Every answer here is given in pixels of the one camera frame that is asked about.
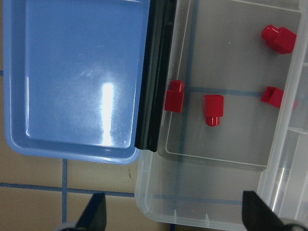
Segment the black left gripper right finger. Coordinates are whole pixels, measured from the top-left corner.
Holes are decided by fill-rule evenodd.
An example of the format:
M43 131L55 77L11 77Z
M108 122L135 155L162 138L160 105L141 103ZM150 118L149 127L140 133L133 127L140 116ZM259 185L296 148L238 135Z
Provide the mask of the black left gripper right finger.
M242 222L248 231L306 231L308 229L294 221L283 222L255 191L243 192Z

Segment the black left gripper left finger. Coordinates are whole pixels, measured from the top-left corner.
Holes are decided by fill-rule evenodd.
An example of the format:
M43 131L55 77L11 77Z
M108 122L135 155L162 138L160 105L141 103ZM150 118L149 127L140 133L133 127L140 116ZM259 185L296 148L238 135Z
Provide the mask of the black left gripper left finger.
M106 215L105 193L95 193L76 223L76 229L78 231L104 231L107 224Z

